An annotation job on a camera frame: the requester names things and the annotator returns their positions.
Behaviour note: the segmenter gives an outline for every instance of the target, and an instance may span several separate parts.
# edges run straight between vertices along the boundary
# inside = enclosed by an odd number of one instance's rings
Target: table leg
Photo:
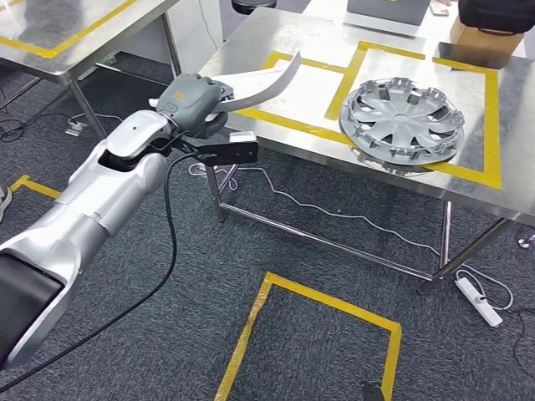
[[[2,103],[0,104],[0,110],[4,109],[6,106],[8,106],[11,104],[11,102],[14,102],[19,97],[22,96],[23,94],[25,94],[30,90],[31,88],[33,88],[36,84],[39,84],[41,81],[41,78],[34,78],[27,84],[23,86],[22,88],[19,89],[18,91],[15,92],[14,94],[11,95],[9,98],[5,99]]]
[[[178,58],[177,45],[175,43],[175,39],[173,37],[173,31],[171,30],[169,17],[167,13],[163,13],[162,14],[162,21],[163,23],[163,30],[165,32],[165,38],[167,39],[167,46],[169,48],[169,53],[171,53],[171,62],[173,64],[175,74],[181,74],[182,69],[181,67],[181,61]]]
[[[97,135],[100,136],[102,139],[105,139],[107,135],[106,134],[106,131],[102,127],[101,124],[101,121],[98,121],[98,118],[94,114],[93,109],[91,108],[89,103],[87,101],[85,96],[84,96],[83,92],[80,89],[79,86],[79,83],[76,82],[76,80],[71,81],[70,84],[69,84],[69,89],[71,90],[71,92],[78,100],[79,104],[80,107],[82,108],[82,111],[85,115],[88,121],[89,121],[89,124],[91,124],[93,129],[97,133]]]
[[[216,217],[218,221],[224,221],[224,211],[221,207],[221,194],[219,192],[219,186],[218,186],[217,177],[215,171],[213,167],[205,167],[206,169],[206,178],[209,179],[209,186],[210,187],[210,192],[212,193],[212,199],[214,202],[214,207],[216,210]]]
[[[443,268],[448,262],[448,252],[450,247],[450,225],[451,223],[451,202],[444,202],[444,210],[442,216],[442,237],[441,240],[441,261],[439,269]]]
[[[442,279],[443,277],[447,276],[449,274],[453,273],[459,269],[461,265],[467,261],[472,256],[475,255],[477,252],[481,251],[485,246],[488,245],[491,241],[494,240],[496,237],[499,236],[507,227],[512,225],[513,222],[509,219],[501,218],[492,226],[487,228],[485,232],[476,238],[472,244],[466,246],[464,250],[461,251],[459,255],[455,256],[451,261],[447,263],[446,265],[441,267],[438,272],[433,275],[433,279],[430,282],[424,282],[419,288],[420,294],[427,294],[430,291],[434,283]]]

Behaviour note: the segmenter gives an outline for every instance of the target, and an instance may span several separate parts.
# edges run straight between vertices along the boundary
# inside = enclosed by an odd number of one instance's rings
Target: stainless steel table
[[[411,274],[429,284],[454,272],[512,221],[535,225],[532,140],[535,67],[530,60],[478,53],[420,38],[399,36],[277,10],[258,9],[227,41],[202,74],[238,73],[285,63],[300,49],[304,60],[282,95],[256,109],[233,114],[230,126],[253,130],[261,146],[365,175],[445,202],[440,266],[434,274],[370,255],[311,233],[241,210],[220,194],[236,168],[218,183],[208,169],[217,216],[225,211],[276,226]],[[498,65],[499,69],[465,63]],[[465,118],[465,141],[450,162],[407,168],[375,160],[341,134],[336,115],[351,89],[368,79],[407,77],[420,88],[445,92]],[[500,217],[457,256],[448,255],[450,201]]]
[[[173,66],[179,74],[180,62],[166,16],[177,2],[11,0],[0,5],[0,63],[36,77],[0,104],[0,109],[41,79],[50,80],[68,86],[93,128],[105,137],[78,78],[95,65],[107,68],[98,62],[156,18],[162,19]]]

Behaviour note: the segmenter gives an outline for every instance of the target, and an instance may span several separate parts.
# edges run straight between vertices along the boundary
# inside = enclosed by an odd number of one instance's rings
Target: gray carpet
[[[125,55],[120,66],[169,79],[166,67]],[[29,77],[0,69],[8,94]],[[97,71],[83,83],[98,111],[125,117],[146,107],[161,89]],[[76,103],[54,84],[42,83],[10,107],[29,120],[39,113],[79,113]],[[0,114],[0,119],[8,116]],[[44,117],[20,140],[0,144],[0,182],[23,174],[62,190],[69,175],[97,142],[87,131],[63,134],[66,118]],[[104,120],[107,129],[114,120]],[[263,150],[264,166],[280,189],[307,202],[342,213],[360,213],[413,240],[438,246],[441,204],[356,175]],[[214,218],[206,180],[177,168],[171,185],[178,238],[177,271],[161,291],[122,321],[82,348],[38,373],[0,400],[208,400],[213,399],[252,302],[266,271],[274,272],[371,312],[403,328],[394,400],[535,399],[535,383],[514,361],[512,347],[521,325],[504,314],[489,328],[452,280],[427,297],[418,280],[318,246],[275,229],[230,216]],[[415,249],[362,221],[336,220],[273,195],[258,173],[240,172],[240,188],[227,193],[233,204],[261,212],[331,240],[433,270],[437,257]],[[27,189],[15,193],[0,225],[0,241],[29,226],[51,200]],[[82,338],[150,291],[170,259],[162,193],[149,198],[122,231],[107,243],[83,277],[72,308],[31,363],[0,373],[0,385]],[[456,206],[452,252],[495,220]],[[471,261],[503,280],[517,307],[533,307],[532,250],[515,241],[516,225]],[[506,294],[488,286],[504,302]],[[518,348],[532,373],[535,320]],[[380,379],[385,332],[350,315],[274,287],[258,314],[249,347],[229,399],[361,399],[360,382]]]

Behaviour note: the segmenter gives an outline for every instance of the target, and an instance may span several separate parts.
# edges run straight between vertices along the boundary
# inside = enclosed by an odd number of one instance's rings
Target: robot forearm
[[[135,143],[128,141],[133,131]],[[166,158],[143,154],[155,135],[170,137],[166,118],[133,114],[97,145],[49,212],[0,246],[0,366],[33,355],[66,311],[76,281],[101,247],[162,183]],[[116,153],[128,157],[110,152],[119,143]]]

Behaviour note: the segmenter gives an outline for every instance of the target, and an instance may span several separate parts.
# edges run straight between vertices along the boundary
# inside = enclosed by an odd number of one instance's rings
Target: cardboard box
[[[491,31],[490,29],[481,32],[478,28],[467,27],[457,17],[452,26],[451,31],[450,31],[450,38],[451,43],[453,44],[490,50],[494,53],[511,56],[524,38],[524,33],[511,35],[510,33]]]

